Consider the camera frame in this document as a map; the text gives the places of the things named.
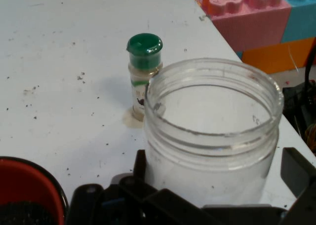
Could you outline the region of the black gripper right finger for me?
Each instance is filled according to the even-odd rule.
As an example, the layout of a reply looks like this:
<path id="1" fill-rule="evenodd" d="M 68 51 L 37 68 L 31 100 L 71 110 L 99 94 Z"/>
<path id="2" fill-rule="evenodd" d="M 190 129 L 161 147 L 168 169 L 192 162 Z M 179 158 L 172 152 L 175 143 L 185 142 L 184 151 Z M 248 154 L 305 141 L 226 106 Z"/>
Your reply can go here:
<path id="1" fill-rule="evenodd" d="M 316 223 L 316 168 L 295 148 L 284 148 L 281 178 L 296 197 L 281 220 L 282 225 Z"/>

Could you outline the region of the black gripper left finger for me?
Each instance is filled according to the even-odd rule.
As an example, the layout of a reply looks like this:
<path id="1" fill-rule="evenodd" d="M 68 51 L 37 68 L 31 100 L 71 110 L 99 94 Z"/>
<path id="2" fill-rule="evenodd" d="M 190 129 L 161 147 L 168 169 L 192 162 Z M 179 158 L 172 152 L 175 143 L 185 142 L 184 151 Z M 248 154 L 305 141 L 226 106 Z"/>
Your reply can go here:
<path id="1" fill-rule="evenodd" d="M 144 181 L 146 154 L 136 153 L 132 175 L 106 189 L 78 187 L 70 203 L 68 225 L 220 225 L 221 221 L 168 189 Z"/>

